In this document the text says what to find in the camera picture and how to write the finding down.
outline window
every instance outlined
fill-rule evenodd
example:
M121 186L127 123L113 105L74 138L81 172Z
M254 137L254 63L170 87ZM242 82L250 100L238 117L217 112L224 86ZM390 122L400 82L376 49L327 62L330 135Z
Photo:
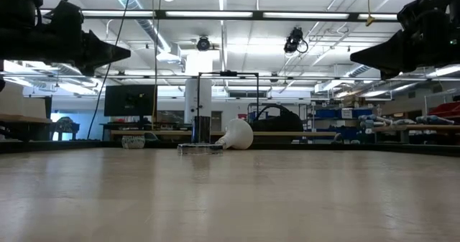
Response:
M433 94L443 92L443 86L435 85L434 87L431 88L431 91L433 92Z
M256 98L257 91L230 91L230 98ZM259 91L259 98L266 98L267 91Z
M184 123L184 111L157 111L157 122Z

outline table surface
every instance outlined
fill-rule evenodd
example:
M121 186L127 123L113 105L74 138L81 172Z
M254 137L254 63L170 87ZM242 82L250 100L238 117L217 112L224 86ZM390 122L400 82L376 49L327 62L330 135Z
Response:
M428 124L408 124L400 126L381 126L375 127L373 131L458 131L460 132L460 126L449 126L449 125L428 125Z
M0 156L0 241L460 241L460 159L78 149Z

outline white wall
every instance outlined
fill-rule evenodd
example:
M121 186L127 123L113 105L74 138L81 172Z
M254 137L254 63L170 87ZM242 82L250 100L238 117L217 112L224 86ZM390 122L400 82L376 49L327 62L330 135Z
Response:
M442 85L444 90L458 88L458 83L442 83ZM432 95L431 88L416 88L414 98L408 98L408 92L404 91L401 95L396 96L394 101L388 101L381 105L382 113L391 114L421 110L422 114L425 115L425 96L429 95ZM446 96L446 101L452 102L451 96ZM439 106L442 103L444 103L443 96L431 96L427 99L428 108Z

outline fluorescent light fixture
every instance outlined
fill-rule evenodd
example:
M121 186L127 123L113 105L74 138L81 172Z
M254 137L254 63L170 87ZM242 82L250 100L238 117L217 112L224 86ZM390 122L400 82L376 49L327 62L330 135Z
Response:
M360 14L358 19L367 19L368 14ZM375 19L379 20L397 20L396 14L371 14Z
M252 17L248 11L167 11L166 17Z
M392 101L391 98L366 98L366 101Z
M30 82L26 80L23 80L22 78L6 78L5 81L8 81L10 83L20 84L26 87L33 87L33 84L31 84Z
M89 90L89 89L84 88L84 87L79 86L79 85L70 84L70 83L59 84L59 86L63 90L66 90L66 91L69 91L69 92L72 92L72 93L81 94L81 95L95 95L96 94L96 92L94 92L92 90Z
M388 90L376 90L376 91L371 91L368 93L365 93L363 96L364 97L372 97L372 96L378 96L382 95L383 93L386 93Z
M402 86L400 86L399 88L395 88L393 91L402 91L402 90L404 90L404 89L406 89L406 88L409 88L409 87L412 87L412 86L414 86L414 85L415 85L415 83L411 83L411 84L407 84L407 85L402 85Z
M448 66L448 67L444 67L442 69L436 69L435 72L428 74L427 77L429 77L429 78L439 77L439 76L442 76L442 75L448 75L448 74L451 74L451 73L455 73L456 71L459 71L459 70L460 70L460 66L458 66L458 65Z
M22 61L24 63L27 63L28 65L31 65L36 68L49 68L51 66L46 65L44 62L36 62L36 61Z
M40 10L42 15L45 15L46 13L50 12L49 9L42 9ZM92 9L83 9L81 13L85 17L123 17L124 15L124 10L92 10ZM125 14L126 18L130 17L146 17L146 18L153 18L153 12L152 11L126 11Z
M14 62L5 60L4 61L4 71L8 73L24 73L24 72L27 72L27 69Z
M264 18L271 19L348 19L347 13L302 13L302 12L264 12Z
M341 80L371 80L371 81L377 81L380 80L380 78L360 78L360 77L340 77Z
M342 98L344 96L347 96L349 93L348 92L340 92L338 95L337 95L337 98Z
M423 82L423 81L427 81L428 79L427 78L394 78L393 80Z

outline white funnel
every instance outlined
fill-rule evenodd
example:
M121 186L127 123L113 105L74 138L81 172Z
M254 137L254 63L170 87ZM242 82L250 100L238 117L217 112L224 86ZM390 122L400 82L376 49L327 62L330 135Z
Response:
M245 120L233 119L227 124L225 129L225 135L216 144L222 145L224 149L229 147L247 149L251 146L254 140L254 133L251 126Z

